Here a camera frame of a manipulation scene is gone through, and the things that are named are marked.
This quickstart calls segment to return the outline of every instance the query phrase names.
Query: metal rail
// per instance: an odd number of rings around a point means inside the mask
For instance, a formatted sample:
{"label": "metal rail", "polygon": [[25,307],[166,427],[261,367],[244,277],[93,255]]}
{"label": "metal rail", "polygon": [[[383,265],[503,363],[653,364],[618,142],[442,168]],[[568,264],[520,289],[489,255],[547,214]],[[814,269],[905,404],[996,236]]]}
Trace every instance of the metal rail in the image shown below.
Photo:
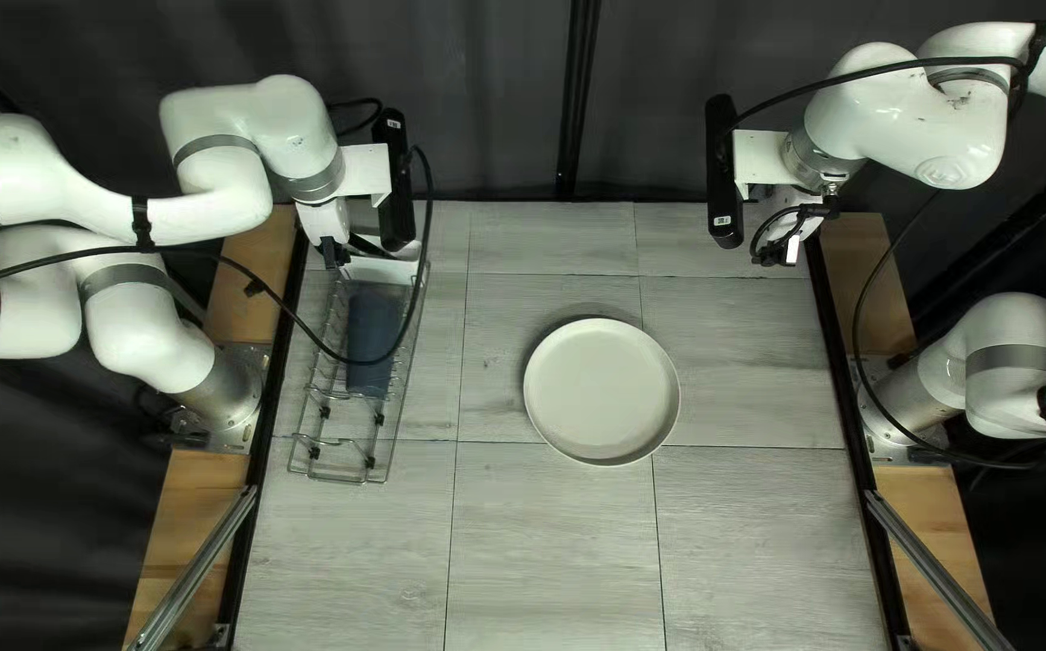
{"label": "metal rail", "polygon": [[222,515],[221,521],[209,532],[209,537],[197,549],[192,560],[173,582],[173,587],[160,600],[160,604],[149,615],[145,626],[140,627],[137,636],[129,644],[128,651],[157,651],[162,642],[168,637],[173,626],[181,619],[181,614],[189,605],[192,596],[201,587],[209,569],[217,561],[217,555],[221,554],[226,544],[233,539],[233,534],[238,531],[238,526],[245,521],[247,515],[253,511],[257,503],[257,487],[245,487],[237,500],[230,504],[226,514]]}
{"label": "metal rail", "polygon": [[896,544],[908,556],[909,561],[916,565],[920,575],[929,585],[937,591],[946,604],[952,608],[953,613],[968,628],[973,638],[977,639],[985,651],[1014,651],[1014,645],[1009,644],[1000,630],[994,626],[990,618],[981,612],[981,608],[973,601],[973,598],[964,591],[964,588],[953,579],[949,570],[937,561],[937,557],[929,552],[928,546],[916,538],[913,530],[907,525],[905,520],[896,514],[896,510],[891,508],[877,491],[864,491],[865,507],[878,519],[880,525],[889,533],[889,538],[896,541]]}

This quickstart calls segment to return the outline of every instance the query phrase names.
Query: silver joint band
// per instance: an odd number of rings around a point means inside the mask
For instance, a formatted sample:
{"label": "silver joint band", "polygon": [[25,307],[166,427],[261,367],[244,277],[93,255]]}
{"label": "silver joint band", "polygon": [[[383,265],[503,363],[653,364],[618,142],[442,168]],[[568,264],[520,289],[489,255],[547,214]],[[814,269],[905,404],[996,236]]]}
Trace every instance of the silver joint band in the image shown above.
{"label": "silver joint band", "polygon": [[970,353],[964,359],[965,376],[994,368],[1046,371],[1046,347],[1031,344],[1003,344]]}
{"label": "silver joint band", "polygon": [[150,267],[147,264],[114,264],[112,267],[93,271],[81,282],[81,287],[77,289],[81,291],[81,300],[86,301],[96,293],[101,292],[103,289],[110,289],[115,285],[127,283],[155,285],[160,289],[165,289],[170,294],[173,293],[165,272],[156,267]]}
{"label": "silver joint band", "polygon": [[173,155],[173,169],[177,170],[178,165],[181,164],[185,158],[197,154],[198,152],[203,152],[206,150],[212,150],[213,148],[242,148],[243,150],[250,150],[251,152],[260,156],[262,153],[257,151],[257,145],[253,143],[253,140],[248,138],[243,138],[241,136],[233,136],[232,133],[218,133],[213,136],[202,136],[196,140],[189,140],[184,143],[184,145]]}
{"label": "silver joint band", "polygon": [[992,83],[993,86],[1001,89],[1001,92],[1008,95],[1008,82],[995,72],[984,68],[948,68],[939,70],[929,75],[929,83],[939,86],[945,82],[957,82],[959,78],[971,78],[973,82]]}
{"label": "silver joint band", "polygon": [[804,126],[793,129],[784,138],[779,157],[805,189],[823,194],[834,185],[839,187],[864,166],[867,158],[829,156],[814,142]]}
{"label": "silver joint band", "polygon": [[342,178],[345,177],[344,159],[342,149],[339,148],[334,154],[334,160],[329,161],[325,170],[305,178],[278,176],[277,184],[287,195],[303,204],[323,203],[331,200],[331,195],[342,184]]}

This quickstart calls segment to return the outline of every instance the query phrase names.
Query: black pole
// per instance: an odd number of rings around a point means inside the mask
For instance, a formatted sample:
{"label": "black pole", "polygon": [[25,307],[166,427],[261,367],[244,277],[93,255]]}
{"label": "black pole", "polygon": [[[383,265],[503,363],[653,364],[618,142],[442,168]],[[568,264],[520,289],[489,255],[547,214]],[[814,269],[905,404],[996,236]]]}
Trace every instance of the black pole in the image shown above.
{"label": "black pole", "polygon": [[[305,259],[310,242],[300,231],[294,239],[294,252],[290,256],[290,274],[286,279],[286,305],[293,311],[298,308],[301,280],[305,276]],[[274,436],[274,420],[277,405],[281,401],[282,381],[286,378],[286,360],[290,350],[290,339],[294,337],[294,321],[286,314],[277,315],[277,331],[274,333],[274,349],[270,351],[270,369],[266,372],[266,386],[262,396],[262,409],[257,413],[257,430],[253,433],[250,448],[250,466],[246,469],[246,486],[257,487],[257,503],[262,503],[263,484],[266,468],[270,466],[270,443]],[[242,609],[242,591],[245,588],[245,574],[250,568],[250,551],[253,534],[257,525],[255,507],[230,543],[230,560],[226,569],[226,584],[222,588],[222,605],[217,622],[228,626],[226,649],[237,632],[237,616]]]}
{"label": "black pole", "polygon": [[878,490],[878,480],[872,473],[869,449],[864,442],[864,425],[861,412],[856,406],[851,371],[848,367],[848,350],[836,318],[836,305],[832,297],[828,270],[823,263],[820,248],[820,233],[804,241],[804,255],[808,257],[812,293],[816,295],[816,311],[820,319],[824,352],[828,355],[828,371],[832,388],[836,394],[836,408],[840,413],[841,430],[844,434],[844,449],[848,451],[848,462],[852,469],[852,484],[858,496],[858,509],[864,525],[864,539],[869,546],[869,561],[872,578],[878,587],[880,612],[884,616],[885,632],[889,636],[890,649],[903,649],[902,639],[908,636],[908,616],[901,593],[901,581],[896,577],[896,566],[891,559],[889,535],[876,516],[863,507],[864,491]]}
{"label": "black pole", "polygon": [[559,126],[559,162],[555,195],[566,200],[574,194],[579,172],[583,125],[588,112],[591,63],[595,36],[599,31],[601,0],[571,0],[567,27],[567,69],[563,72],[563,115]]}

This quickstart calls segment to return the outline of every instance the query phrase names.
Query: wooden board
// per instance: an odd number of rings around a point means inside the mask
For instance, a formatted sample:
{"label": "wooden board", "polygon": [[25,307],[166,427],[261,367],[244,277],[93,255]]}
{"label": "wooden board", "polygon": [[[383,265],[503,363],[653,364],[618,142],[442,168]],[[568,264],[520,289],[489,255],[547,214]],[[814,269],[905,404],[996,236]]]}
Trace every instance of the wooden board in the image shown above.
{"label": "wooden board", "polygon": [[[222,255],[246,265],[278,294],[283,292],[294,252],[294,206],[274,206],[270,219],[253,230],[226,238]],[[250,279],[227,265],[217,268],[209,294],[206,334],[215,342],[270,344],[277,327],[277,305],[265,293],[245,295]]]}
{"label": "wooden board", "polygon": [[[889,247],[889,233],[880,215],[852,214],[826,221],[820,227],[823,263],[828,269],[836,317],[844,347],[852,350],[852,312],[864,280]],[[861,350],[870,355],[896,355],[916,347],[913,320],[896,261],[890,260],[873,284],[861,320]]]}
{"label": "wooden board", "polygon": [[[993,616],[977,551],[964,520],[957,481],[949,467],[878,466],[878,490],[949,569],[949,574]],[[908,627],[922,651],[978,651],[969,629],[937,596],[908,556],[893,544]]]}
{"label": "wooden board", "polygon": [[[889,234],[879,215],[845,215],[821,227],[820,243],[828,270],[836,316],[851,352],[851,318],[864,282],[889,247]],[[873,355],[896,355],[916,347],[895,260],[871,289],[861,329],[862,349]],[[881,495],[908,522],[949,574],[987,613],[977,549],[964,519],[957,481],[948,467],[874,466]],[[893,563],[901,581],[908,626],[922,651],[978,651],[964,625],[946,605],[904,552],[893,544]]]}
{"label": "wooden board", "polygon": [[[294,251],[294,206],[275,206],[266,223],[226,238],[222,255],[241,262],[283,293]],[[271,344],[278,309],[264,293],[245,295],[250,282],[226,265],[217,269],[204,331],[219,343]],[[177,577],[188,565],[213,525],[245,486],[250,457],[209,451],[173,451],[161,488],[157,516],[145,548],[124,644],[128,645]],[[201,646],[210,636],[226,584],[228,547],[209,570],[163,649]]]}
{"label": "wooden board", "polygon": [[[213,525],[237,498],[250,457],[209,451],[173,451],[157,518],[145,548],[144,566],[129,614],[124,643],[144,626],[158,602],[197,554]],[[228,551],[223,552],[178,622],[165,648],[201,646],[208,639],[226,584]]]}

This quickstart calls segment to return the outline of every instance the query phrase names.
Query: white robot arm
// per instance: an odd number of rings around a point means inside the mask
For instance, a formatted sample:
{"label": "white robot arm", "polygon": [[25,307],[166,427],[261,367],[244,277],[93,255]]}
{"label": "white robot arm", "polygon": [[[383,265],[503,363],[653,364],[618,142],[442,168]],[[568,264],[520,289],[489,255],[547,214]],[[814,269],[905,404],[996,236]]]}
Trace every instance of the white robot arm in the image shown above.
{"label": "white robot arm", "polygon": [[[296,201],[315,243],[349,242],[345,196],[390,194],[384,142],[342,148],[309,82],[275,75],[244,86],[195,88],[160,106],[182,197],[144,200],[87,180],[33,118],[0,114],[0,270],[123,244],[186,244],[242,232],[273,208],[274,183]],[[62,219],[64,226],[18,226]],[[61,355],[81,337],[103,366],[189,407],[210,433],[254,418],[259,369],[217,349],[177,316],[154,253],[93,255],[0,279],[0,359]]]}
{"label": "white robot arm", "polygon": [[[1036,30],[1034,23],[964,24],[928,39],[917,55],[891,43],[867,43],[844,54],[829,76],[917,58],[1010,57],[1025,62],[1039,52],[1027,90],[1046,96],[1046,37]],[[1043,49],[1031,49],[1034,37],[1045,44]],[[789,184],[834,195],[869,158],[935,187],[980,185],[1001,162],[1008,92],[1018,74],[1020,70],[1002,64],[937,66],[823,88],[791,133],[733,133],[735,186],[742,198],[747,198],[749,184]],[[787,237],[795,222],[795,216],[776,220],[761,232],[761,243]],[[783,264],[795,263],[798,241],[819,224],[810,219],[791,237]]]}
{"label": "white robot arm", "polygon": [[385,143],[341,148],[325,104],[309,82],[274,75],[244,86],[195,88],[160,106],[182,197],[142,200],[92,183],[65,160],[40,122],[0,114],[0,226],[72,221],[122,243],[136,243],[135,208],[156,244],[188,244],[259,225],[273,199],[268,167],[293,198],[314,241],[348,240],[338,197],[390,192]]}
{"label": "white robot arm", "polygon": [[[1027,61],[1037,54],[1036,65]],[[869,43],[844,54],[831,76],[916,58],[1010,57],[1032,68],[1027,90],[1046,96],[1046,32],[1033,23],[955,26],[927,41],[917,55]],[[1008,92],[1020,73],[996,64],[912,68],[823,88],[794,132],[734,132],[735,186],[744,198],[749,183],[834,195],[868,158],[935,187],[977,186],[1001,161]],[[761,241],[789,237],[795,219],[777,219]],[[818,225],[804,223],[788,250]],[[949,335],[879,381],[873,392],[899,424],[917,434],[964,411],[986,435],[1046,437],[1046,300],[1020,293],[988,296]],[[866,428],[878,440],[914,445],[874,408],[872,398],[860,396]]]}

